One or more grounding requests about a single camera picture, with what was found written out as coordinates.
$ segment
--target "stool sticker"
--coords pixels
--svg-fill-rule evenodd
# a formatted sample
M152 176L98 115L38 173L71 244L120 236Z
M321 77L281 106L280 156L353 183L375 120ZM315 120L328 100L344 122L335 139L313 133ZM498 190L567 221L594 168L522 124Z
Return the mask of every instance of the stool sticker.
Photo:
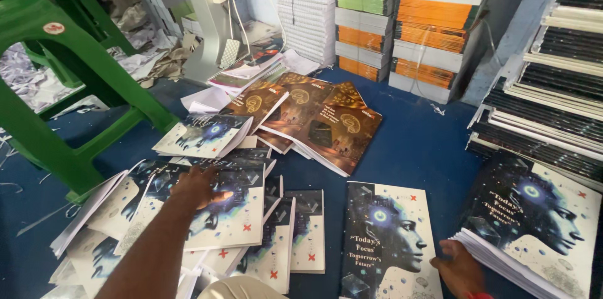
M58 35L65 31L65 26L58 22L49 22L49 23L45 24L44 27L42 27L42 29L46 33L49 33L52 35Z

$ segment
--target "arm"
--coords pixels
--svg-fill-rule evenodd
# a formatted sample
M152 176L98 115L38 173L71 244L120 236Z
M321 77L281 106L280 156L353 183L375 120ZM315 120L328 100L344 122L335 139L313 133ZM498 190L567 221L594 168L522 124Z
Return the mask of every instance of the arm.
M176 297L182 249L195 211L232 192L213 192L214 168L181 173L170 198L111 273L96 299Z
M457 299L492 299L485 294L484 274L473 256L456 240L440 241L442 252L450 260L435 257L429 261L438 269L448 289Z

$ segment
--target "hand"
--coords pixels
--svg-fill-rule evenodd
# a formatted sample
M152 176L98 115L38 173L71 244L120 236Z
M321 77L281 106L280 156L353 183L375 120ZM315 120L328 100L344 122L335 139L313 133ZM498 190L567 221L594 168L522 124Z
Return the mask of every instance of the hand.
M442 240L440 246L451 260L435 257L429 263L438 269L448 289L457 299L468 299L471 294L484 293L484 274L478 262L456 240Z
M170 188L171 196L182 195L195 202L197 209L203 209L208 204L230 198L233 192L214 192L209 186L214 179L216 168L209 167L201 172L199 165L191 166L188 173L181 173L177 184Z

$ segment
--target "gold brain illustration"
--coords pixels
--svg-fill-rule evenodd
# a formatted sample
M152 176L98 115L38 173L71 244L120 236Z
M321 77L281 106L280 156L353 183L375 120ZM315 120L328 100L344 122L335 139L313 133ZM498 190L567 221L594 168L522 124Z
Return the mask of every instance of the gold brain illustration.
M358 133L360 131L360 121L358 121L355 116L351 114L342 114L340 119L344 126L347 127L348 132Z
M292 90L291 98L295 100L298 105L303 105L310 100L310 94L305 90Z
M258 95L252 95L245 101L245 106L247 106L247 112L253 113L260 109L262 105L262 98Z

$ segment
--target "notex logo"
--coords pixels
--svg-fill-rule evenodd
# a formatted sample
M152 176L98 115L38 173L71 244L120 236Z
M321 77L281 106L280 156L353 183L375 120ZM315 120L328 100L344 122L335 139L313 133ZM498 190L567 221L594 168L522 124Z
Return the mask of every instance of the notex logo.
M370 113L369 113L369 112L367 112L367 111L362 111L362 112L363 112L364 114L366 114L368 117L375 118L375 116L373 116L373 114L370 114Z

